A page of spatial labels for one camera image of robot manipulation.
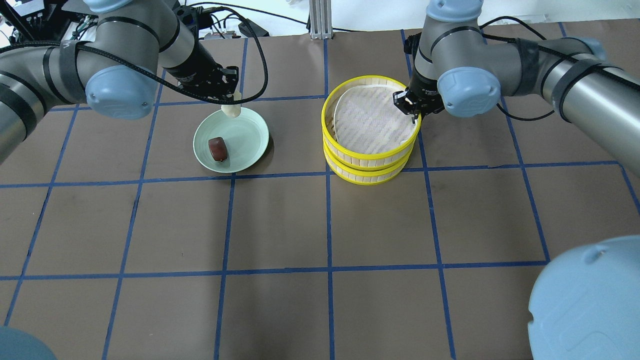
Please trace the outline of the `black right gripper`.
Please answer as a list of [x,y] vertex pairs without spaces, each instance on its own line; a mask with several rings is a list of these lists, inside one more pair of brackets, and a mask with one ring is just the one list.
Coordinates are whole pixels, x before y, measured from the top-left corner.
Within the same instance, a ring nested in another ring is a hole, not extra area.
[[405,116],[413,116],[415,119],[418,116],[439,114],[445,110],[441,94],[434,89],[413,92],[406,88],[402,91],[396,91],[392,94],[392,102]]

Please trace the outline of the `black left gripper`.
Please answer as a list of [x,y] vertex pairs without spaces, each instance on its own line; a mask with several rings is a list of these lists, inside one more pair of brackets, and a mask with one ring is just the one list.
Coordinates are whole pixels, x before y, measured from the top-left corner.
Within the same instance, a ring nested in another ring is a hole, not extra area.
[[180,91],[202,101],[228,103],[234,101],[238,82],[237,66],[213,66],[206,69],[187,69],[176,72]]

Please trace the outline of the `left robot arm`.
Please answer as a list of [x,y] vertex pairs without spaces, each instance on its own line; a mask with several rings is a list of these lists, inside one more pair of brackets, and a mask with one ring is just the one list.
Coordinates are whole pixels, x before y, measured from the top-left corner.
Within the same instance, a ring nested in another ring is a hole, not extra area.
[[238,100],[239,69],[217,63],[166,0],[87,0],[93,41],[21,43],[1,50],[1,160],[54,107],[87,104],[99,114],[148,116],[163,68],[192,98]]

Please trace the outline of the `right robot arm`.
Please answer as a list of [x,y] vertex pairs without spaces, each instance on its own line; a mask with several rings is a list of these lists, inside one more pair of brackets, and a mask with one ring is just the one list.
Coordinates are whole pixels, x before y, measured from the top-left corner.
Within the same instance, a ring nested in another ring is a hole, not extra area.
[[[484,114],[501,98],[537,94],[639,175],[639,80],[608,62],[595,39],[496,37],[478,25],[481,0],[432,0],[409,85],[393,94],[410,116]],[[542,269],[531,291],[528,339],[535,360],[639,358],[639,237],[572,248]]]

